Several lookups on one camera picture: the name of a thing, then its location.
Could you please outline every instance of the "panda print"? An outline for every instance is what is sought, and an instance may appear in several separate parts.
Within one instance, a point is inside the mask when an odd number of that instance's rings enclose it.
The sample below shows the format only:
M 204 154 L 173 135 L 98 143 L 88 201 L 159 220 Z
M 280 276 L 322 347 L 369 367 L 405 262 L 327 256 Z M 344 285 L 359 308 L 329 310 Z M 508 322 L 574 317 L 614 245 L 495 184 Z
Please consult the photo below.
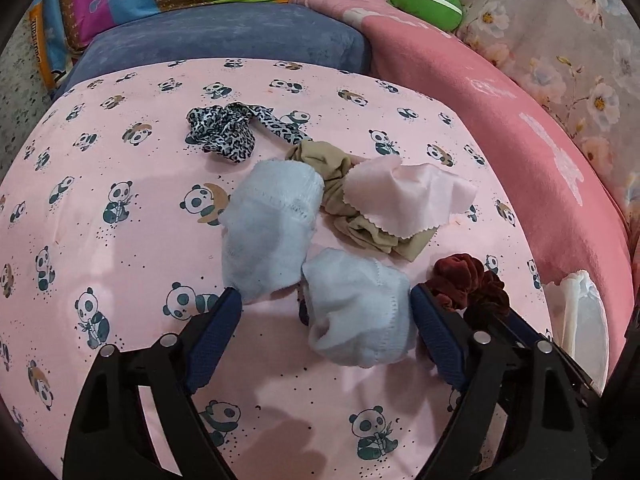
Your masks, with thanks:
M 195 291 L 180 282 L 171 285 L 162 312 L 180 321 L 187 321 L 193 316 L 209 312 L 218 300 L 215 294 L 196 294 Z
M 418 118 L 418 114 L 411 108 L 398 108 L 398 113 L 405 121 L 411 121 Z
M 281 123 L 292 124 L 300 129 L 301 126 L 304 126 L 309 122 L 311 115 L 306 112 L 300 112 L 298 110 L 293 110 L 290 114 L 283 115 L 280 118 Z
M 494 274 L 498 274 L 498 258 L 493 256 L 492 254 L 488 254 L 486 259 L 484 260 L 484 267 L 486 270 L 490 270 Z
M 78 140 L 74 142 L 74 147 L 79 148 L 81 152 L 85 152 L 94 145 L 94 142 L 97 138 L 97 134 L 82 134 L 80 137 L 78 137 Z
M 44 249 L 36 256 L 36 272 L 38 288 L 42 291 L 47 290 L 53 280 L 56 279 L 56 271 L 51 266 L 49 246 L 44 246 Z
M 453 122 L 453 119 L 451 117 L 449 117 L 446 114 L 443 114 L 442 112 L 438 114 L 438 118 L 447 126 L 451 126 L 451 123 Z
M 123 81 L 132 79 L 137 75 L 138 75 L 138 72 L 130 72 L 127 75 L 124 75 L 123 77 L 121 77 L 119 79 L 116 79 L 116 83 L 122 83 Z
M 10 264 L 4 264 L 2 274 L 0 274 L 0 286 L 2 287 L 2 295 L 8 298 L 14 291 L 14 274 Z
M 38 364 L 34 360 L 29 362 L 27 372 L 33 391 L 40 397 L 45 408 L 51 411 L 51 406 L 53 405 L 53 394 L 51 393 L 51 387 L 49 386 L 47 376 L 38 368 Z
M 513 214 L 513 211 L 506 204 L 500 202 L 499 200 L 495 201 L 495 208 L 498 210 L 498 215 L 504 218 L 507 222 L 509 222 L 512 226 L 516 225 L 516 215 Z
M 242 61 L 242 59 L 238 59 L 237 57 L 230 57 L 225 61 L 224 66 L 226 68 L 242 68 L 244 66 L 244 61 Z
M 216 81 L 211 85 L 207 85 L 202 88 L 204 90 L 204 95 L 208 96 L 212 99 L 220 99 L 221 97 L 225 97 L 233 91 L 233 89 L 228 86 L 224 86 L 220 81 Z
M 20 202 L 14 210 L 11 212 L 11 216 L 9 216 L 9 226 L 15 224 L 23 215 L 25 215 L 25 203 Z
M 386 81 L 382 81 L 381 79 L 376 79 L 376 83 L 378 83 L 380 88 L 385 89 L 390 94 L 397 94 L 399 92 L 398 88 L 393 86 L 391 83 L 387 83 Z
M 24 160 L 27 160 L 31 154 L 36 150 L 35 148 L 35 140 L 31 141 L 31 144 L 29 144 L 28 146 L 25 146 L 24 148 Z
M 130 127 L 124 134 L 122 135 L 122 140 L 125 143 L 129 143 L 132 146 L 137 146 L 145 140 L 149 135 L 151 135 L 152 126 L 151 124 L 146 123 L 136 123 L 132 127 Z
M 486 161 L 484 160 L 484 157 L 478 155 L 476 150 L 474 150 L 469 144 L 465 144 L 465 151 L 474 158 L 478 166 L 486 168 Z
M 132 185 L 133 182 L 130 180 L 111 185 L 109 203 L 102 213 L 102 219 L 107 222 L 107 224 L 122 222 L 129 217 L 127 206 L 129 202 L 131 202 Z
M 435 144 L 427 144 L 427 155 L 439 160 L 443 166 L 450 168 L 454 164 L 451 155 Z
M 2 364 L 8 372 L 11 364 L 11 356 L 9 355 L 9 348 L 2 338 L 0 338 L 0 358 L 2 358 Z
M 100 106 L 105 110 L 113 110 L 116 106 L 118 106 L 126 99 L 127 98 L 122 95 L 114 95 L 113 97 L 109 97 L 106 101 L 100 104 Z
M 351 101 L 352 103 L 357 104 L 358 106 L 364 107 L 366 106 L 369 101 L 367 101 L 364 97 L 362 97 L 361 95 L 358 95 L 354 92 L 351 92 L 349 90 L 338 90 L 338 96 L 341 97 L 342 99 L 344 99 L 345 101 Z
M 104 83 L 104 79 L 94 79 L 86 87 L 89 89 L 94 89 L 94 88 L 97 88 L 102 83 Z
M 95 350 L 107 341 L 110 326 L 109 320 L 98 310 L 98 298 L 91 287 L 76 300 L 75 308 L 80 319 L 78 326 L 87 335 L 86 344 L 91 350 Z
M 73 119 L 78 117 L 78 115 L 80 115 L 80 112 L 82 111 L 83 108 L 84 108 L 84 103 L 80 103 L 79 105 L 74 106 L 69 112 L 69 114 L 66 116 L 66 120 L 72 121 Z
M 198 415 L 213 445 L 220 447 L 225 443 L 226 434 L 238 428 L 241 413 L 240 408 L 233 404 L 212 400 Z
M 69 189 L 74 180 L 75 179 L 72 176 L 66 176 L 62 182 L 56 184 L 56 187 L 53 188 L 51 193 L 49 193 L 49 204 L 54 205 L 58 200 L 60 200 L 62 194 Z
M 286 70 L 300 70 L 302 68 L 302 65 L 300 65 L 300 63 L 293 63 L 292 61 L 279 61 L 277 63 L 274 63 L 274 66 L 284 68 Z
M 175 90 L 176 88 L 180 88 L 182 83 L 176 81 L 173 77 L 170 77 L 166 81 L 158 83 L 158 88 L 161 92 L 170 92 L 171 90 Z
M 469 206 L 468 211 L 466 212 L 466 217 L 469 218 L 472 222 L 478 221 L 478 208 L 473 204 Z
M 351 433 L 358 437 L 358 457 L 363 460 L 377 460 L 398 447 L 397 440 L 390 440 L 391 423 L 382 414 L 382 406 L 351 415 Z
M 279 88 L 281 90 L 291 92 L 292 94 L 299 94 L 303 90 L 303 87 L 300 83 L 289 83 L 287 81 L 283 81 L 282 79 L 274 79 L 269 83 L 269 86 L 272 88 Z
M 400 155 L 400 152 L 396 150 L 396 144 L 392 140 L 389 140 L 386 132 L 383 132 L 381 130 L 369 130 L 369 135 L 371 136 L 371 139 L 376 143 L 376 151 L 380 155 L 390 155 L 392 153 L 395 155 Z
M 199 224 L 220 225 L 218 217 L 229 204 L 226 191 L 215 184 L 196 184 L 180 202 L 180 208 L 199 215 Z
M 20 433 L 24 432 L 24 419 L 22 418 L 22 415 L 20 414 L 20 412 L 16 409 L 15 406 L 12 406 L 11 408 L 11 414 L 14 417 L 14 422 L 15 425 L 18 426 L 18 431 L 20 431 Z
M 533 260 L 529 260 L 527 262 L 527 267 L 529 267 L 529 272 L 531 273 L 531 277 L 533 278 L 533 286 L 537 290 L 540 290 L 542 288 L 542 281 L 540 280 L 540 274 L 538 273 L 536 263 Z
M 40 171 L 41 169 L 43 169 L 49 162 L 49 159 L 51 158 L 51 156 L 49 155 L 49 150 L 50 147 L 48 147 L 40 155 L 38 155 L 38 161 L 36 162 L 35 166 L 36 171 Z

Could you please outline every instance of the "blue cushion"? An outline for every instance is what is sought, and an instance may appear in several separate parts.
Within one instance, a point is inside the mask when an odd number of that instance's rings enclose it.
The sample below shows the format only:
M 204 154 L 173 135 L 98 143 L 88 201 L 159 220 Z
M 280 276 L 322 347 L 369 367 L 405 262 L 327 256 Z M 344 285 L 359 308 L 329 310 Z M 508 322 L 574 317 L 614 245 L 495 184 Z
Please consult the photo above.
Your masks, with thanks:
M 96 36 L 58 95 L 118 70 L 203 57 L 297 61 L 367 73 L 370 45 L 354 28 L 298 5 L 238 2 L 172 10 Z

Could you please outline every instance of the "pink blanket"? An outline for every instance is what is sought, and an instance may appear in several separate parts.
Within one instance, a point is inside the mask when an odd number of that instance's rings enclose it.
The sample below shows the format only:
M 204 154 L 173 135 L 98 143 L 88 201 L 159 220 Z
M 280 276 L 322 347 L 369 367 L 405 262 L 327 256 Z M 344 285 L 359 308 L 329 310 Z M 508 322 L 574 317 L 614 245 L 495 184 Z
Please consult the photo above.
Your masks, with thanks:
M 454 36 L 386 0 L 290 0 L 370 41 L 372 75 L 423 92 L 465 123 L 522 223 L 543 283 L 586 269 L 607 312 L 610 367 L 634 305 L 625 224 L 598 177 L 554 120 Z

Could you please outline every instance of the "leopard print fabric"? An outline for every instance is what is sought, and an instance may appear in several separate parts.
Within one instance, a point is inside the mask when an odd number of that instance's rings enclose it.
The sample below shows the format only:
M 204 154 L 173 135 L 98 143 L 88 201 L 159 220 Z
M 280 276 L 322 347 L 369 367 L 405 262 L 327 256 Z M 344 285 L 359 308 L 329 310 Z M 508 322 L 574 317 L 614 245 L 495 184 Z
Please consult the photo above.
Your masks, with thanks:
M 249 121 L 253 118 L 289 144 L 311 140 L 295 124 L 279 121 L 272 112 L 273 108 L 244 103 L 193 108 L 187 114 L 191 131 L 184 141 L 187 144 L 200 144 L 204 152 L 217 153 L 232 162 L 242 162 L 254 150 L 255 137 L 249 129 Z

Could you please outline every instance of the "white sock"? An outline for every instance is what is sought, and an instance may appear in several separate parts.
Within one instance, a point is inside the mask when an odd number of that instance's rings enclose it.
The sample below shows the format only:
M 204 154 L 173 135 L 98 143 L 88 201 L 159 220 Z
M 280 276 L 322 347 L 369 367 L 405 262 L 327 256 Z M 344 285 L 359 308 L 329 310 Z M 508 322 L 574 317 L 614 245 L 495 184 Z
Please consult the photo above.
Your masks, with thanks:
M 251 301 L 299 282 L 323 190 L 304 162 L 258 162 L 220 215 L 225 286 Z
M 414 347 L 410 283 L 373 258 L 324 249 L 302 266 L 309 345 L 339 365 L 395 363 Z

